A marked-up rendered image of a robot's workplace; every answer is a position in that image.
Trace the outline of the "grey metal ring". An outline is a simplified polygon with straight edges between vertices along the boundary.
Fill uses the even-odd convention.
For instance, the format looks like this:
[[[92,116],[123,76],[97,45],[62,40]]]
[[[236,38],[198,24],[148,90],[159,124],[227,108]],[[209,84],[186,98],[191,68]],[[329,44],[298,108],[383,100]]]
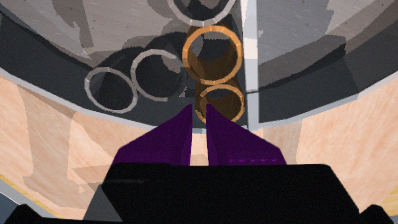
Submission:
[[[162,35],[154,38],[133,60],[130,70],[131,79],[141,94],[154,101],[165,102],[183,93],[188,79],[188,73],[182,62],[183,46],[181,40]],[[149,61],[149,55],[152,54],[171,58],[180,67],[181,72],[172,76],[158,73]]]
[[[130,72],[137,56],[132,51],[119,50],[88,73],[85,90],[96,106],[111,113],[125,113],[137,104],[141,93],[133,84]],[[112,73],[126,80],[130,87],[119,83]]]
[[[211,11],[196,13],[185,7],[181,0],[167,0],[175,15],[191,26],[205,27],[216,24],[224,18],[232,8],[235,0],[220,0]]]

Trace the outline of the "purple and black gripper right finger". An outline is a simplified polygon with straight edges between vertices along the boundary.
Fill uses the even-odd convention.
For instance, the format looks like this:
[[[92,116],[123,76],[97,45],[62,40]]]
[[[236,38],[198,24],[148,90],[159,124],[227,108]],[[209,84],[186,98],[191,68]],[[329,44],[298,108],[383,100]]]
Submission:
[[[287,165],[279,147],[264,140],[206,104],[209,166]]]

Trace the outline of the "bronze bushing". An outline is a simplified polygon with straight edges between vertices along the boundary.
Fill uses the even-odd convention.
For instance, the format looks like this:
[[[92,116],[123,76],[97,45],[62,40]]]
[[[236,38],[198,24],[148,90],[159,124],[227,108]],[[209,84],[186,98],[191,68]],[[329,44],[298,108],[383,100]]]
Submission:
[[[231,90],[221,98],[205,96],[215,89]],[[246,101],[236,75],[228,81],[217,85],[206,85],[196,81],[195,112],[199,119],[206,123],[206,104],[211,104],[220,114],[235,122],[245,111]]]
[[[200,34],[209,31],[222,32],[229,36],[230,41],[227,51],[218,60],[203,61],[196,57],[190,45]],[[205,27],[190,27],[183,46],[182,62],[186,72],[194,80],[206,85],[224,83],[237,73],[241,67],[242,59],[242,44],[232,29],[223,20]]]

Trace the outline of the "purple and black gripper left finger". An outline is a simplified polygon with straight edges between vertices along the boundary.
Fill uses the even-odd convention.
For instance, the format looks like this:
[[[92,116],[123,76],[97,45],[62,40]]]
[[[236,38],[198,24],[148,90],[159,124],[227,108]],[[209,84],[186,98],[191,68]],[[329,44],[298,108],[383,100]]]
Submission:
[[[192,124],[192,104],[188,104],[172,119],[120,147],[111,165],[126,162],[190,166]]]

